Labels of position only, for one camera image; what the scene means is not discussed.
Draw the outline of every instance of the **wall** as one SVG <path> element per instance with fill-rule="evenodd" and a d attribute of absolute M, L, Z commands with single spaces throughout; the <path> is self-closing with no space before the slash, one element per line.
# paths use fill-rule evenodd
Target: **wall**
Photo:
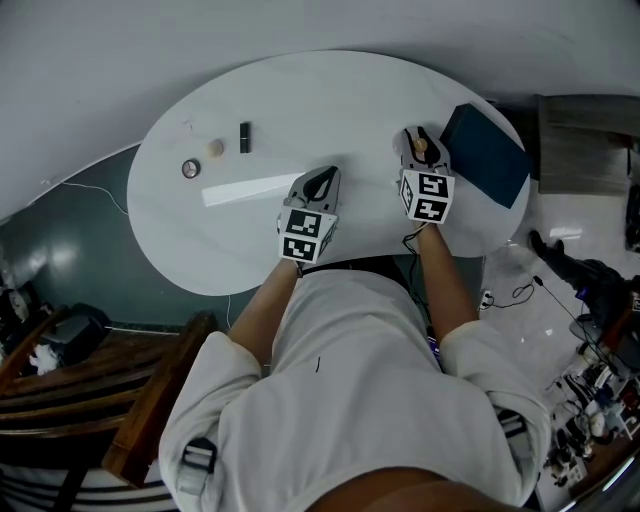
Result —
<path fill-rule="evenodd" d="M 489 96 L 640 93 L 635 0 L 5 0 L 0 219 L 243 63 L 349 48 Z"/>

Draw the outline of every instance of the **sleeve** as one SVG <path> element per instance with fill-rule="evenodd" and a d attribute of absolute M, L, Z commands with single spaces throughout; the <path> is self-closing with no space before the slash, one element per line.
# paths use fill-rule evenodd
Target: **sleeve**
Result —
<path fill-rule="evenodd" d="M 187 443 L 207 437 L 217 445 L 222 410 L 258 382 L 260 376 L 261 368 L 255 357 L 221 332 L 210 334 L 200 348 L 173 406 L 158 450 L 160 474 L 178 505 L 178 470 Z"/>
<path fill-rule="evenodd" d="M 507 354 L 508 347 L 500 333 L 483 321 L 458 327 L 445 336 L 440 346 L 445 372 L 479 387 L 493 404 L 522 477 L 524 503 L 533 492 L 547 457 L 551 425 L 549 412 L 532 383 Z"/>

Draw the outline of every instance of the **white t-shirt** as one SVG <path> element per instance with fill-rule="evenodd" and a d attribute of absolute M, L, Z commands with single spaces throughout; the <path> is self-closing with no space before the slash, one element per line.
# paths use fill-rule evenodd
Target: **white t-shirt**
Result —
<path fill-rule="evenodd" d="M 325 270 L 299 280 L 271 375 L 221 332 L 204 343 L 160 442 L 182 510 L 298 512 L 386 467 L 422 468 L 508 504 L 533 491 L 549 417 L 484 322 L 441 344 L 443 373 L 407 292 L 377 274 Z M 520 414 L 530 457 L 514 460 L 496 410 Z M 177 491 L 185 446 L 218 448 L 198 498 Z"/>

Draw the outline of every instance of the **strap buckle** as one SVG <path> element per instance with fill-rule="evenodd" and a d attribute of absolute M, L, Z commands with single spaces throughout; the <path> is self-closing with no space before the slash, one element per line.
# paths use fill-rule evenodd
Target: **strap buckle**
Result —
<path fill-rule="evenodd" d="M 199 496 L 209 475 L 212 475 L 218 457 L 218 448 L 206 437 L 189 441 L 182 452 L 182 464 L 178 473 L 179 492 Z"/>

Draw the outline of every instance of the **white oval table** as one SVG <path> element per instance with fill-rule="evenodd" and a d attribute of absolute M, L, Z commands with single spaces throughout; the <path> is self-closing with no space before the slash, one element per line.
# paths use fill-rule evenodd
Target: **white oval table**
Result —
<path fill-rule="evenodd" d="M 127 191 L 133 232 L 176 285 L 203 295 L 242 292 L 261 284 L 278 260 L 276 217 L 290 178 L 333 164 L 342 170 L 340 223 L 318 263 L 406 253 L 401 240 L 412 226 L 394 184 L 400 163 L 392 137 L 408 125 L 439 136 L 465 103 L 522 146 L 478 95 L 403 60 L 318 51 L 238 68 L 182 99 L 145 137 Z M 251 123 L 249 154 L 239 150 L 244 121 Z M 207 154 L 214 139 L 224 143 L 218 158 Z M 194 179 L 181 171 L 189 158 L 201 164 Z M 454 256 L 483 256 L 503 245 L 522 219 L 529 186 L 527 178 L 507 209 L 457 177 L 441 226 Z M 205 206 L 203 190 L 222 202 Z"/>

